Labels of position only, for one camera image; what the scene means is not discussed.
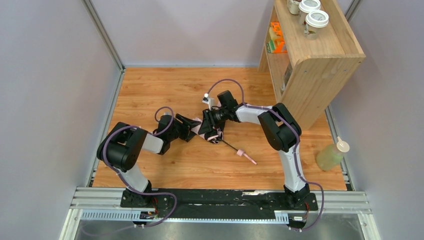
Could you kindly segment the pink folding umbrella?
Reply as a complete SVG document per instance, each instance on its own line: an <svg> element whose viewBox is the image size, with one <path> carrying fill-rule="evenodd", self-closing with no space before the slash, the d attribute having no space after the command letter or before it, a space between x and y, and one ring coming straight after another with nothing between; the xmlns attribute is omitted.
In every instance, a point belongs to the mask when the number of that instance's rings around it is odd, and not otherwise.
<svg viewBox="0 0 424 240"><path fill-rule="evenodd" d="M202 139L206 140L209 143L212 144L219 144L219 143L224 143L225 145L227 145L228 147L232 148L233 150L235 150L236 154L239 157L244 157L247 158L250 162L252 162L254 165L257 165L257 162L255 160L253 160L243 149L237 149L234 146L232 146L231 144L229 144L228 142L226 142L224 140L224 132L222 130L216 130L213 129L211 133L202 133L200 134L199 131L201 129L201 124L203 123L203 120L195 117L192 120L194 120L195 122L197 122L197 125L194 126L191 131L193 133L195 133L197 136L201 137Z"/></svg>

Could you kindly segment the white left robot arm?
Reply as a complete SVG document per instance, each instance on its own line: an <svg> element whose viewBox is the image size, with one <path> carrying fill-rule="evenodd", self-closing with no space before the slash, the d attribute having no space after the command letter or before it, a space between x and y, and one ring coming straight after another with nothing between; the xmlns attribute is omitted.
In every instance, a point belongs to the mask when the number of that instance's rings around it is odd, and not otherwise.
<svg viewBox="0 0 424 240"><path fill-rule="evenodd" d="M164 155L172 141L189 142L195 136L193 129L201 124L200 120L180 114L163 115L155 131L150 133L139 126L118 122L98 146L96 157L118 175L130 193L147 202L156 194L137 164L141 151Z"/></svg>

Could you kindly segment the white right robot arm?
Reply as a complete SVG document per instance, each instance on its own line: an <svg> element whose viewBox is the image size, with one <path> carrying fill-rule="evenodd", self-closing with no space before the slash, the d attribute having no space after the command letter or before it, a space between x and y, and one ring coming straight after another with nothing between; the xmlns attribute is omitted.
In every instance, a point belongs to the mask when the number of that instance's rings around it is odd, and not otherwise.
<svg viewBox="0 0 424 240"><path fill-rule="evenodd" d="M299 154L302 130L282 103L255 106L238 103L228 90L218 94L220 105L203 110L199 135L211 138L223 132L226 121L261 126L269 145L278 152L284 171L284 192L290 205L299 205L310 193Z"/></svg>

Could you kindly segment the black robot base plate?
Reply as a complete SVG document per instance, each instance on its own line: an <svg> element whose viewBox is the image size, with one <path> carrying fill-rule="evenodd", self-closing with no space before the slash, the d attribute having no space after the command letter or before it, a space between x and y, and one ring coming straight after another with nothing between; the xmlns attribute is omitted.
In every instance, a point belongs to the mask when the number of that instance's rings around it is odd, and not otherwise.
<svg viewBox="0 0 424 240"><path fill-rule="evenodd" d="M319 209L314 193L309 193L298 205L287 201L285 192L229 190L229 189L183 189L153 188L148 201L128 189L122 192L122 208L143 208L162 218L170 215L174 219L193 220L276 220L277 211L300 211L306 217Z"/></svg>

